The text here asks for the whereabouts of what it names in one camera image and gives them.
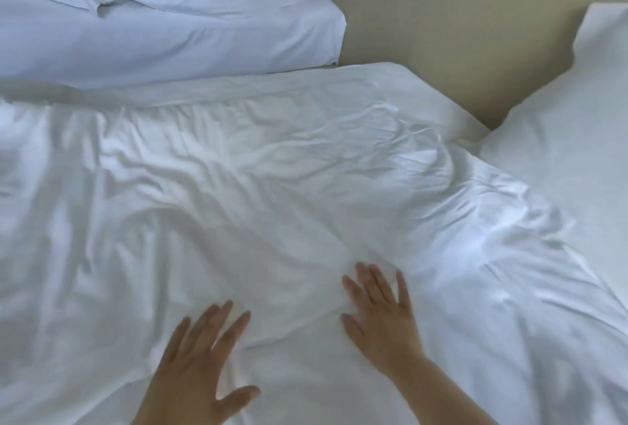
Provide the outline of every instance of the finger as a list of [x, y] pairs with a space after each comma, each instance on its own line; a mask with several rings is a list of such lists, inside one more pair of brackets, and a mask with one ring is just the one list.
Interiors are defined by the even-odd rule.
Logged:
[[363, 315], [367, 315], [373, 303], [371, 303], [369, 297], [366, 296], [364, 290], [360, 286], [358, 286], [355, 281], [353, 281], [351, 278], [349, 278], [349, 276], [346, 275], [342, 277], [342, 286], [344, 286], [349, 293], [349, 296], [356, 305], [357, 309]]
[[216, 306], [216, 313], [212, 315], [209, 321], [206, 323], [204, 329], [201, 331], [199, 339], [194, 347], [195, 354], [205, 354], [212, 350], [218, 333], [225, 324], [225, 321], [229, 317], [229, 313], [233, 308], [233, 301], [229, 300], [222, 305], [221, 308]]
[[377, 285], [377, 281], [375, 281], [375, 277], [373, 273], [366, 268], [364, 263], [358, 263], [356, 265], [357, 270], [357, 279], [364, 289], [366, 293], [369, 295], [369, 298], [374, 304], [382, 304], [384, 302], [384, 295], [382, 295], [382, 291]]
[[177, 357], [177, 352], [179, 352], [179, 347], [181, 346], [181, 342], [185, 337], [185, 333], [188, 331], [190, 327], [190, 318], [187, 316], [183, 318], [183, 320], [177, 325], [174, 332], [170, 336], [170, 341], [168, 341], [168, 345], [166, 346], [166, 350], [163, 352], [163, 356], [161, 357], [161, 364], [165, 364], [167, 362], [172, 362]]
[[408, 284], [401, 271], [397, 271], [397, 285], [399, 288], [399, 305], [408, 311], [412, 311], [412, 301], [410, 299], [410, 292], [408, 291]]
[[247, 385], [234, 390], [224, 399], [218, 400], [218, 414], [220, 423], [229, 420], [249, 405], [260, 395], [260, 390], [255, 385]]
[[218, 306], [216, 304], [211, 305], [208, 309], [205, 310], [203, 314], [200, 315], [200, 318], [197, 319], [197, 322], [194, 323], [188, 335], [185, 336], [183, 340], [183, 344], [181, 344], [180, 353], [182, 356], [188, 355], [196, 346], [196, 343], [199, 340], [200, 334], [203, 332], [203, 329], [207, 326], [208, 318], [211, 318], [217, 313]]
[[393, 290], [391, 289], [391, 286], [386, 280], [386, 278], [384, 278], [384, 275], [382, 274], [381, 270], [378, 268], [377, 265], [369, 265], [369, 270], [371, 271], [371, 274], [375, 278], [375, 281], [377, 282], [377, 285], [379, 286], [379, 290], [382, 292], [382, 296], [384, 296], [384, 299], [386, 300], [386, 302], [390, 302], [391, 304], [394, 304], [395, 298], [394, 298], [394, 293], [392, 292]]
[[212, 355], [220, 366], [223, 366], [231, 351], [240, 339], [246, 326], [251, 320], [251, 312], [246, 311], [242, 316], [237, 318], [235, 322], [225, 331], [225, 333], [216, 341], [216, 346], [212, 350]]
[[355, 344], [356, 347], [362, 353], [364, 353], [365, 336], [364, 336], [364, 331], [360, 327], [359, 323], [356, 321], [356, 319], [353, 316], [350, 316], [349, 314], [345, 314], [345, 315], [343, 314], [340, 317], [340, 320], [342, 321], [342, 325], [345, 328], [345, 332], [347, 333], [347, 336], [349, 336], [349, 339], [351, 339], [351, 342], [353, 342], [353, 344]]

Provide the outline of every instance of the beige wall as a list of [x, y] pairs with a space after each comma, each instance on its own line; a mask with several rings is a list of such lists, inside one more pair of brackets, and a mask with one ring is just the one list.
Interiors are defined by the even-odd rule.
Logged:
[[566, 70], [587, 5], [628, 0], [334, 0], [341, 64], [395, 61], [490, 127]]

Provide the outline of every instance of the bed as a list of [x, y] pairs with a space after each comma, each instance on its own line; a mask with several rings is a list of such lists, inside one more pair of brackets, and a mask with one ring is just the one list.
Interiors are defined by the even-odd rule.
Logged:
[[346, 26], [329, 0], [141, 1], [0, 0], [0, 78], [91, 89], [300, 70], [336, 63]]
[[233, 424], [413, 423], [341, 329], [357, 260], [405, 272], [499, 423], [625, 422], [628, 315], [569, 219], [403, 67], [0, 94], [3, 424], [127, 424], [174, 325], [229, 297], [253, 321], [221, 390], [262, 390]]

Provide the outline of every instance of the person's left hand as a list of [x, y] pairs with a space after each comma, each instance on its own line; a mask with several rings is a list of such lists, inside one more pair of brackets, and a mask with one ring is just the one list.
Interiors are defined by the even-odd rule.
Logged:
[[190, 318], [181, 321], [132, 425], [220, 425], [258, 397], [249, 385], [216, 399], [220, 372], [251, 319], [247, 311], [216, 341], [232, 306], [213, 304], [189, 332]]

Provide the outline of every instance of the forearm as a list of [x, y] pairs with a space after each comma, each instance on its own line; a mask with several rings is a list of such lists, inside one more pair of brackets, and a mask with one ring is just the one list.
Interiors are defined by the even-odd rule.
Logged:
[[413, 357], [392, 381], [421, 425], [496, 423], [426, 358]]

